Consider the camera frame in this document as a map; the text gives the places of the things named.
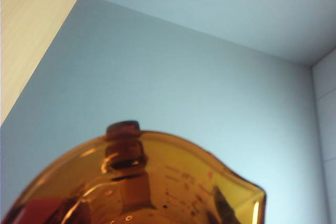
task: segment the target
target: light blue wall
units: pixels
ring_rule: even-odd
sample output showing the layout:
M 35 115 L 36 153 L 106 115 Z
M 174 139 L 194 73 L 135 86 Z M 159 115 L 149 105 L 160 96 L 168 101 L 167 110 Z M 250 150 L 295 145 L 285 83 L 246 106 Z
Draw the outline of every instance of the light blue wall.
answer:
M 327 223 L 308 68 L 100 0 L 76 3 L 2 126 L 2 216 L 56 157 L 127 119 L 262 186 L 266 223 Z

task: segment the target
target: light wood surface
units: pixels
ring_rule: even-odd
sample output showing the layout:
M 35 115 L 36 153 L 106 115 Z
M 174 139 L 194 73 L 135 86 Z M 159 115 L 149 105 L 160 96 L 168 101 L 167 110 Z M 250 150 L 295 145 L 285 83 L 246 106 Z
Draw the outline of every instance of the light wood surface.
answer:
M 76 0 L 1 0 L 1 124 Z

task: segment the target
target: ceiling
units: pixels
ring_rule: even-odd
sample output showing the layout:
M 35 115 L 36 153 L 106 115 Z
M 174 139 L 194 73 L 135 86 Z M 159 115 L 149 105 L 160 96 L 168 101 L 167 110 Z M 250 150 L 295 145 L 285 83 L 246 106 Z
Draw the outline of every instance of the ceiling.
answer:
M 107 0 L 305 65 L 336 47 L 336 0 Z

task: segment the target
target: red fabric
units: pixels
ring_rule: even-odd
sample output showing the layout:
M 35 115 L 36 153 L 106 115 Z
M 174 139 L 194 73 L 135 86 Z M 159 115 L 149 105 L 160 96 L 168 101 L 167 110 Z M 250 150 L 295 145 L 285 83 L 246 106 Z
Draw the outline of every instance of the red fabric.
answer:
M 44 224 L 61 203 L 60 199 L 32 199 L 20 210 L 13 223 Z

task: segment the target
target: glass pitcher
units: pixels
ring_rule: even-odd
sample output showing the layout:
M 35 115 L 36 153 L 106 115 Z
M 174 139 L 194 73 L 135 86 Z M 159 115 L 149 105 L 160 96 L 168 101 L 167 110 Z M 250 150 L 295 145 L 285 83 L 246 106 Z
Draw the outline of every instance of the glass pitcher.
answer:
M 261 224 L 266 194 L 176 136 L 116 123 L 24 190 L 3 224 Z

